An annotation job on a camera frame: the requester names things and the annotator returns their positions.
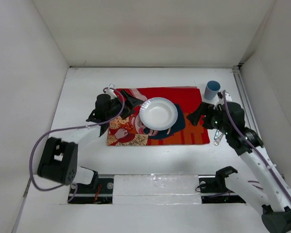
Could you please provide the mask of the blue cup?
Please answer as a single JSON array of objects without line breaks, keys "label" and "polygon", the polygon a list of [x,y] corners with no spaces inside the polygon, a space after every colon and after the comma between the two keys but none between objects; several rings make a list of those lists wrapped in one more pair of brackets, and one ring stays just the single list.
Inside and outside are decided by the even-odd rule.
[{"label": "blue cup", "polygon": [[205,87],[204,98],[206,100],[214,99],[220,89],[221,85],[217,81],[209,81]]}]

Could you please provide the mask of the red patterned cloth placemat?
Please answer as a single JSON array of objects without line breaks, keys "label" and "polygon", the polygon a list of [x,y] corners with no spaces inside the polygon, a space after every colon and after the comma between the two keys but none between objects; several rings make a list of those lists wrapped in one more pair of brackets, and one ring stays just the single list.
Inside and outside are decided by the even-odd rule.
[{"label": "red patterned cloth placemat", "polygon": [[202,102],[195,86],[120,88],[128,99],[141,101],[127,118],[110,122],[108,146],[204,145],[210,142],[202,120],[194,126],[188,119]]}]

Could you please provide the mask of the white blue-rimmed plate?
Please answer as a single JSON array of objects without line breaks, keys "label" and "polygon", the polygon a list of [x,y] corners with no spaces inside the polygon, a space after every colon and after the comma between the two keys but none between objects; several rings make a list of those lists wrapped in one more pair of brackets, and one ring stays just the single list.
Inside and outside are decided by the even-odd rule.
[{"label": "white blue-rimmed plate", "polygon": [[178,118],[178,111],[170,100],[155,97],[146,100],[141,105],[139,117],[147,128],[163,131],[175,124]]}]

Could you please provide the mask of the silver table knife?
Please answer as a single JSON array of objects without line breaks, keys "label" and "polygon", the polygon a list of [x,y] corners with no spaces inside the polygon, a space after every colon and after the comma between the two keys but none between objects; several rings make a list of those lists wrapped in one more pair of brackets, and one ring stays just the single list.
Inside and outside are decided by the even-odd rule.
[{"label": "silver table knife", "polygon": [[220,132],[219,130],[216,130],[215,135],[214,135],[214,145],[218,146],[225,134]]}]

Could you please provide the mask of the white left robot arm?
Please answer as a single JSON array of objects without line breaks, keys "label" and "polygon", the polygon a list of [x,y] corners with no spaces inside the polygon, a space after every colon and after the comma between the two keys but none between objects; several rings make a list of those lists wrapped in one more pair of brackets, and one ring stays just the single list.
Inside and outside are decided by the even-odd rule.
[{"label": "white left robot arm", "polygon": [[126,119],[134,114],[135,108],[145,100],[144,96],[135,97],[123,89],[104,88],[84,125],[54,129],[37,140],[31,156],[42,139],[47,138],[37,175],[58,183],[58,187],[73,183],[77,174],[79,148],[102,136],[111,121],[118,117]]}]

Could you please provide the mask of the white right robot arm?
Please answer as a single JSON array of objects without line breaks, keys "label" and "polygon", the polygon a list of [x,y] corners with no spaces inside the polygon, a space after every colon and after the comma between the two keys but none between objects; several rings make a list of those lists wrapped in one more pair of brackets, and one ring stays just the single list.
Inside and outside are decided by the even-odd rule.
[{"label": "white right robot arm", "polygon": [[233,192],[260,214],[269,232],[291,231],[291,189],[270,160],[258,134],[245,126],[241,106],[234,102],[218,105],[202,102],[187,119],[194,126],[203,120],[203,128],[223,133],[228,145],[246,163],[261,186],[256,188],[235,168],[227,166],[216,171],[214,177],[201,181],[198,186],[201,193],[214,192],[216,198]]}]

